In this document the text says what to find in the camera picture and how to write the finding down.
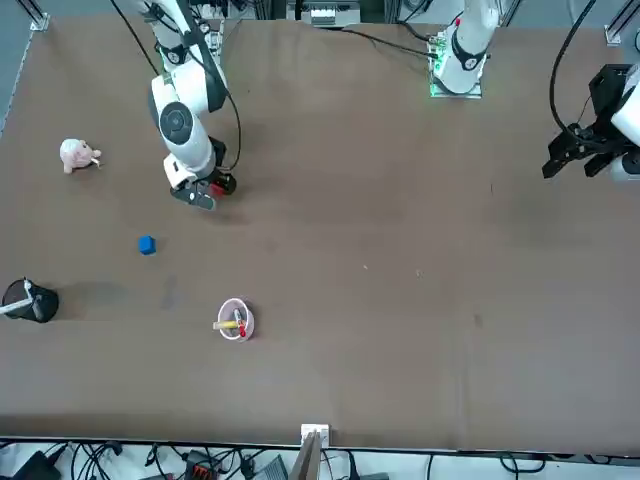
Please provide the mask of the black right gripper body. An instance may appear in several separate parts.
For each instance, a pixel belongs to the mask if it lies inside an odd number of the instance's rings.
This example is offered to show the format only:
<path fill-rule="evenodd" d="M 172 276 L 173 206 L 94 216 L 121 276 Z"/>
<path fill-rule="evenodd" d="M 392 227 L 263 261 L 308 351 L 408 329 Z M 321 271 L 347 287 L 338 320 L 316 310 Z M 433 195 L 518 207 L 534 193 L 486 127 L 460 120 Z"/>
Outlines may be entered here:
<path fill-rule="evenodd" d="M 223 165 L 224 157 L 226 155 L 226 145 L 214 138 L 210 138 L 212 145 L 212 159 L 214 169 L 209 177 L 200 179 L 194 182 L 188 180 L 180 183 L 176 188 L 170 188 L 170 194 L 180 201 L 215 201 L 218 192 L 216 188 L 217 180 L 222 178 L 222 172 L 220 168 Z"/>

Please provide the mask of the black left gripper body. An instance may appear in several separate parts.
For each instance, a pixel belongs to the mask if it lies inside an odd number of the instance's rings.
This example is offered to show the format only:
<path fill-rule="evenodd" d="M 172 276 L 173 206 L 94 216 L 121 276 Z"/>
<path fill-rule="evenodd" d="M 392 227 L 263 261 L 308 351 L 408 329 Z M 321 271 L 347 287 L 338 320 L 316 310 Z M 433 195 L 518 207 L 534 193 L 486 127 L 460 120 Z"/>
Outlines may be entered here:
<path fill-rule="evenodd" d="M 609 124 L 618 110 L 631 69 L 631 64 L 605 64 L 589 82 L 595 128 Z"/>

